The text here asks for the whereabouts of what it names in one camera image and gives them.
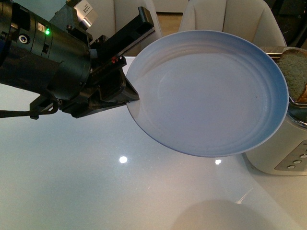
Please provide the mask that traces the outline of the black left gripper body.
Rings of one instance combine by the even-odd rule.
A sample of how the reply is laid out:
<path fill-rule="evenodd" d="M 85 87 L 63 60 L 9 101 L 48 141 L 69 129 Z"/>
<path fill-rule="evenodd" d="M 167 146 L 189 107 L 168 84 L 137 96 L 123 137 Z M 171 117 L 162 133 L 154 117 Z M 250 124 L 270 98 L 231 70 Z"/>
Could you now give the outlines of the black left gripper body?
<path fill-rule="evenodd" d="M 29 84 L 40 95 L 31 109 L 41 110 L 49 101 L 54 109 L 71 114 L 87 102 L 99 83 L 121 68 L 95 71 L 95 40 L 87 33 L 93 11 L 87 1 L 71 0 L 50 22 L 31 16 L 35 22 L 31 48 L 35 70 Z"/>

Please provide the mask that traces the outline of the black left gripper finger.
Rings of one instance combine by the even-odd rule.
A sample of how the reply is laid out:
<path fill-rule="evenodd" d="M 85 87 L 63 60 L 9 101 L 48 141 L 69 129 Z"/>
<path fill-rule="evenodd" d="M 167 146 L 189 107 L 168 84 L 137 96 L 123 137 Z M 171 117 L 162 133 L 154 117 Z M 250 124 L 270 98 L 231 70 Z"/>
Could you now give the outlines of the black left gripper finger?
<path fill-rule="evenodd" d="M 99 83 L 97 90 L 71 115 L 81 118 L 139 100 L 139 95 L 126 78 L 122 68 L 113 71 Z"/>
<path fill-rule="evenodd" d="M 124 55 L 154 32 L 154 22 L 150 11 L 138 7 L 139 14 L 123 28 L 108 38 L 100 36 L 95 41 L 95 71 L 103 71 L 115 66 L 124 67 Z"/>

